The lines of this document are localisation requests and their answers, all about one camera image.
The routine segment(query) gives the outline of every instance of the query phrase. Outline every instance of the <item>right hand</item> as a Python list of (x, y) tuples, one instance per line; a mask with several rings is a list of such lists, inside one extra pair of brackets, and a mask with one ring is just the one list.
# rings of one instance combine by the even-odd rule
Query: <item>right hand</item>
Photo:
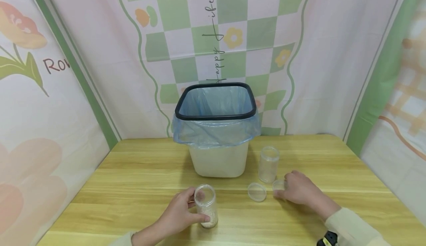
[(293, 170), (284, 176), (285, 190), (274, 191), (277, 199), (286, 199), (295, 204), (310, 206), (317, 197), (324, 195), (323, 192), (305, 174)]
[(181, 232), (192, 224), (210, 221), (207, 215), (188, 211), (188, 208), (195, 206), (194, 192), (195, 188), (191, 187), (177, 193), (157, 221), (168, 236)]

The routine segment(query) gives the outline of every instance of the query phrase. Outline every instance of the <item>trash can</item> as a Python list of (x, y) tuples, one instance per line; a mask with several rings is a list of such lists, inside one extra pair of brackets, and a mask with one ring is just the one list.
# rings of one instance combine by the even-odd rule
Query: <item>trash can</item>
[(244, 173), (248, 143), (260, 135), (260, 126), (247, 84), (197, 84), (176, 105), (173, 140), (189, 146), (199, 175), (235, 178)]

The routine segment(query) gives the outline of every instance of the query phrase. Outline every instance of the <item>wood grain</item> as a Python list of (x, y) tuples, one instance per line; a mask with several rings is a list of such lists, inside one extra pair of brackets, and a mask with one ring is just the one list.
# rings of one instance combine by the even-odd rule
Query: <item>wood grain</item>
[(46, 245), (107, 245), (154, 222), (173, 195), (189, 186), (216, 190), (219, 224), (193, 225), (161, 245), (316, 245), (326, 229), (303, 206), (278, 202), (271, 185), (264, 202), (253, 202), (247, 186), (260, 182), (257, 162), (264, 146), (280, 150), (278, 177), (300, 170), (340, 205), (358, 213), (392, 246), (418, 246), (426, 230), (409, 210), (337, 137), (264, 136), (250, 142), (246, 171), (238, 178), (203, 178), (187, 146), (171, 139), (123, 140), (108, 154), (39, 242)]

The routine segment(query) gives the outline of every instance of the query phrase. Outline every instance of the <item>clear plastic jar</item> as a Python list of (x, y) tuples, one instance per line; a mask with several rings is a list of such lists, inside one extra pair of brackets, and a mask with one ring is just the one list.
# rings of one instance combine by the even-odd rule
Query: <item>clear plastic jar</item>
[(262, 148), (259, 161), (259, 179), (265, 183), (272, 183), (277, 176), (280, 152), (272, 146)]
[(216, 226), (219, 217), (216, 208), (216, 193), (210, 185), (199, 185), (194, 193), (194, 201), (197, 207), (197, 213), (203, 213), (210, 217), (210, 222), (201, 223), (206, 229)]

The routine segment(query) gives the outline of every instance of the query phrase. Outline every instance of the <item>backdrop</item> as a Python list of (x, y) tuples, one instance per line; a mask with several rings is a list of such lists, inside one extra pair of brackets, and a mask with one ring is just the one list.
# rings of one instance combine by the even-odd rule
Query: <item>backdrop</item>
[(0, 245), (35, 245), (108, 153), (33, 0), (0, 0)]
[(426, 226), (426, 0), (403, 48), (397, 84), (361, 158)]
[[(414, 11), (408, 3), (407, 24), (389, 37), (404, 0), (36, 1), (96, 98), (111, 142), (171, 136), (183, 90), (208, 81), (248, 83), (263, 134), (347, 139), (381, 50), (388, 38), (402, 40)], [(361, 150), (389, 99), (396, 65), (377, 70), (385, 75), (374, 82), (379, 110), (362, 111), (361, 120), (375, 118), (352, 133), (353, 149)]]

